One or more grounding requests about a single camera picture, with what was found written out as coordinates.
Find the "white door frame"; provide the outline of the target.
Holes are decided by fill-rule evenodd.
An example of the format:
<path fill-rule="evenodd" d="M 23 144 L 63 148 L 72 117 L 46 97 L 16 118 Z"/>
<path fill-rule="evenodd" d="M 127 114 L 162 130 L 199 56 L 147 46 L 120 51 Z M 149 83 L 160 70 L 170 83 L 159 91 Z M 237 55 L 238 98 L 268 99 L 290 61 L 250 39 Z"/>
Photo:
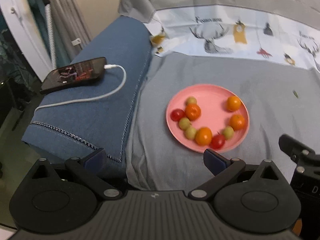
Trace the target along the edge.
<path fill-rule="evenodd" d="M 1 0 L 1 11 L 21 52 L 43 81 L 53 68 L 28 0 Z"/>

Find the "red cherry tomato with stem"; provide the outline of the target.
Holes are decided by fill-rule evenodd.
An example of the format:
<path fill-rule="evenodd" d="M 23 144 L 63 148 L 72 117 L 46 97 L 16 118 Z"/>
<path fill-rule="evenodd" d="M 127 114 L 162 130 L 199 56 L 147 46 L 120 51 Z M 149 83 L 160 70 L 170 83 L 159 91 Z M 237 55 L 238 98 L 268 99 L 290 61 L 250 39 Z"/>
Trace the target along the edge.
<path fill-rule="evenodd" d="M 184 117 L 185 117 L 185 112 L 182 109 L 174 109 L 170 113 L 170 118 L 174 122 L 178 122 Z"/>

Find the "grey curtain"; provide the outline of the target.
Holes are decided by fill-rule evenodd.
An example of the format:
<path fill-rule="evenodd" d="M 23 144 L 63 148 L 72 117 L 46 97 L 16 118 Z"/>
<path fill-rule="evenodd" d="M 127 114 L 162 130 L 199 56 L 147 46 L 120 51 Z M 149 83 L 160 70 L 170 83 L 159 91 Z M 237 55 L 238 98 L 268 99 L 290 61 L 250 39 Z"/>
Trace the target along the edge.
<path fill-rule="evenodd" d="M 53 19 L 70 59 L 92 40 L 76 0 L 50 0 Z"/>

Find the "small orange mandarin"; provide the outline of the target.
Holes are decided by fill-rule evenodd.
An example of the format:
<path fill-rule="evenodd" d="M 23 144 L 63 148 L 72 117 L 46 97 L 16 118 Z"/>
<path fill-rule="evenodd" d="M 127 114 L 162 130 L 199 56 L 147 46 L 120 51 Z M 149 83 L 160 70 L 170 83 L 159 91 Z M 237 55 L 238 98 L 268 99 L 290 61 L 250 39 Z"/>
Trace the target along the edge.
<path fill-rule="evenodd" d="M 244 129 L 246 120 L 241 114 L 233 114 L 229 119 L 229 126 L 235 131 Z"/>

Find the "small orange with stem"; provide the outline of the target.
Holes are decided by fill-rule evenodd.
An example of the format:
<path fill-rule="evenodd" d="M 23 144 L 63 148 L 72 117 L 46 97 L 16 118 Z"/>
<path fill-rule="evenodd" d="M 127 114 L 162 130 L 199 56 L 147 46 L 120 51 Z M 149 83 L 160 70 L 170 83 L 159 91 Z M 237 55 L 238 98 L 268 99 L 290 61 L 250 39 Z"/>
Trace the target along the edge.
<path fill-rule="evenodd" d="M 185 116 L 190 120 L 197 120 L 201 115 L 201 109 L 196 103 L 190 103 L 185 107 Z"/>

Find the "green-yellow longan top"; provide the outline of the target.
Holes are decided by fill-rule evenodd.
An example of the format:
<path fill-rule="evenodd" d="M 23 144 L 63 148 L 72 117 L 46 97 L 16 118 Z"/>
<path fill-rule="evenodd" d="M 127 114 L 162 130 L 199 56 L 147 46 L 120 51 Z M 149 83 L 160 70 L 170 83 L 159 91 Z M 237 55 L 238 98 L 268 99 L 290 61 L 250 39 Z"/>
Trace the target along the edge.
<path fill-rule="evenodd" d="M 190 104 L 197 104 L 197 99 L 193 96 L 190 96 L 186 99 L 185 105 L 190 105 Z"/>

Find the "small orange kumquat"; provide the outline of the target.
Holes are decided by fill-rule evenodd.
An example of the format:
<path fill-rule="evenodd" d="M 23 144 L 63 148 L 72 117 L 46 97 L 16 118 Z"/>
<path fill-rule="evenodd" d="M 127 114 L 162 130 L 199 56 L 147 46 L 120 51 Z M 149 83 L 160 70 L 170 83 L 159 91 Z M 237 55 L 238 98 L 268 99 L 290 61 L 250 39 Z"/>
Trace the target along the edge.
<path fill-rule="evenodd" d="M 212 132 L 208 127 L 201 127 L 195 137 L 195 142 L 200 146 L 207 146 L 212 141 Z"/>

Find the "green-yellow longan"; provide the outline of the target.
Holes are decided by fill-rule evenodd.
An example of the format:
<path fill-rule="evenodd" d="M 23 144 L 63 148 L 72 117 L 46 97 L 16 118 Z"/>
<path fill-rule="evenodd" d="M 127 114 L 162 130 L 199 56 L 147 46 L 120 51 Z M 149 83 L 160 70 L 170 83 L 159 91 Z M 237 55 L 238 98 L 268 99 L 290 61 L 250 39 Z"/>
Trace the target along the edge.
<path fill-rule="evenodd" d="M 191 121 L 188 118 L 183 117 L 179 120 L 178 125 L 181 130 L 185 131 L 191 126 Z"/>
<path fill-rule="evenodd" d="M 196 135 L 197 135 L 197 129 L 193 126 L 189 126 L 184 132 L 184 136 L 188 140 L 194 140 Z"/>
<path fill-rule="evenodd" d="M 222 132 L 226 140 L 232 139 L 234 135 L 234 129 L 231 126 L 226 126 Z"/>
<path fill-rule="evenodd" d="M 197 104 L 197 99 L 193 96 L 190 96 L 186 99 L 185 105 L 190 105 L 190 104 Z"/>

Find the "black smartphone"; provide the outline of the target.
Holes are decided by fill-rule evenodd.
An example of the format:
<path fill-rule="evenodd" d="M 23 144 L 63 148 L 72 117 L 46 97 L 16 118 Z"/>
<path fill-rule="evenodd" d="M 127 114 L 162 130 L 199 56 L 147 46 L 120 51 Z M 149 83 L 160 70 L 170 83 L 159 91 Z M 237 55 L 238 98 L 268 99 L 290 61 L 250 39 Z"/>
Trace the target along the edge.
<path fill-rule="evenodd" d="M 40 93 L 49 94 L 63 89 L 91 85 L 105 74 L 105 57 L 97 57 L 52 70 L 44 79 Z"/>

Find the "grey printed sofa cover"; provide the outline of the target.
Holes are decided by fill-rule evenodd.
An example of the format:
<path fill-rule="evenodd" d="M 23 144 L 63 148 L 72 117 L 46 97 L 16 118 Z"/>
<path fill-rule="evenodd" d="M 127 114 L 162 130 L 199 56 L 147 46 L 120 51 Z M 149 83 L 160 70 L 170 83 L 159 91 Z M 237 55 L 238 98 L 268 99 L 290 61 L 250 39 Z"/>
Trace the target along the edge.
<path fill-rule="evenodd" d="M 126 146 L 131 185 L 190 191 L 212 177 L 165 120 L 170 99 L 196 84 L 224 87 L 248 109 L 249 132 L 227 158 L 271 159 L 290 180 L 295 165 L 279 137 L 319 150 L 319 0 L 120 0 L 119 12 L 165 33 Z"/>

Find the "small green leaf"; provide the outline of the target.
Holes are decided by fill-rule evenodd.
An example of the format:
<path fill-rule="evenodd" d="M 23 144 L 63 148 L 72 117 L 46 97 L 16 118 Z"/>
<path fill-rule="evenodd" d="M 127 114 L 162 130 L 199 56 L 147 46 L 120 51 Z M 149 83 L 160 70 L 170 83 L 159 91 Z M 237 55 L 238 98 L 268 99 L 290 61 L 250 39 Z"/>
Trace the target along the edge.
<path fill-rule="evenodd" d="M 298 94 L 297 94 L 297 92 L 296 92 L 295 90 L 293 90 L 293 94 L 294 94 L 294 96 L 295 96 L 296 98 L 299 98 L 299 96 L 298 96 Z"/>

